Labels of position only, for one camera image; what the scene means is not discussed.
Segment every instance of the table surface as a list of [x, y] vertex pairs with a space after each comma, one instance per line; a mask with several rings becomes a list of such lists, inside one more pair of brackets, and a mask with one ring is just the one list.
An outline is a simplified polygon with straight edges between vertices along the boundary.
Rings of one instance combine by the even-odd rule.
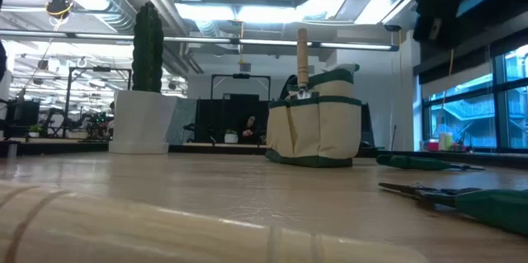
[[412, 247], [430, 262], [527, 262], [528, 239], [428, 209], [378, 182], [528, 189], [528, 171], [400, 171], [355, 159], [314, 169], [263, 156], [80, 153], [0, 160], [0, 179], [155, 204], [196, 214]]

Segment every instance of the wooden handle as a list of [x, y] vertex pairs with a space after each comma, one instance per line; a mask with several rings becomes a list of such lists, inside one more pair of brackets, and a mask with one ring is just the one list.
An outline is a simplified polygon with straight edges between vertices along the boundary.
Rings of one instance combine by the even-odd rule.
[[308, 32], [304, 28], [297, 31], [297, 85], [308, 86]]
[[7, 263], [427, 262], [405, 247], [1, 181], [0, 238]]

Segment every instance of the tall cactus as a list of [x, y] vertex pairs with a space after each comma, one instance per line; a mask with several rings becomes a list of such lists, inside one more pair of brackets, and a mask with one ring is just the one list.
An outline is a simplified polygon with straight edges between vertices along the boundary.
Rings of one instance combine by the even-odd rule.
[[163, 30], [158, 12], [151, 2], [141, 7], [135, 17], [132, 90], [162, 90]]

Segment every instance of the window frame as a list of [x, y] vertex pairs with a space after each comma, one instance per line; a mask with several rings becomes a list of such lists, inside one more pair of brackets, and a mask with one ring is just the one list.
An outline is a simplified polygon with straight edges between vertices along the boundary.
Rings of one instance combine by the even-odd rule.
[[[482, 153], [528, 153], [528, 148], [512, 148], [510, 145], [510, 136], [508, 128], [508, 100], [507, 92], [519, 87], [528, 87], [528, 77], [520, 78], [508, 82], [506, 77], [506, 64], [504, 56], [499, 54], [490, 58], [492, 61], [493, 83], [490, 87], [473, 90], [471, 92], [460, 93], [448, 96], [445, 103], [460, 101], [463, 99], [473, 98], [482, 95], [493, 95], [495, 108], [495, 136], [497, 140], [496, 148], [474, 148], [475, 152]], [[443, 98], [430, 101], [429, 97], [422, 99], [422, 138], [423, 140], [431, 139], [431, 107], [441, 105]]]

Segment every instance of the white planter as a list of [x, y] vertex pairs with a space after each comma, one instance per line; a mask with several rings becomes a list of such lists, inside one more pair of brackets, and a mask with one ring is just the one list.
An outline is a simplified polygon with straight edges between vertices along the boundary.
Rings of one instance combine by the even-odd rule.
[[118, 91], [110, 153], [163, 154], [176, 99], [159, 93]]
[[226, 134], [224, 135], [225, 143], [238, 143], [238, 135], [236, 134]]

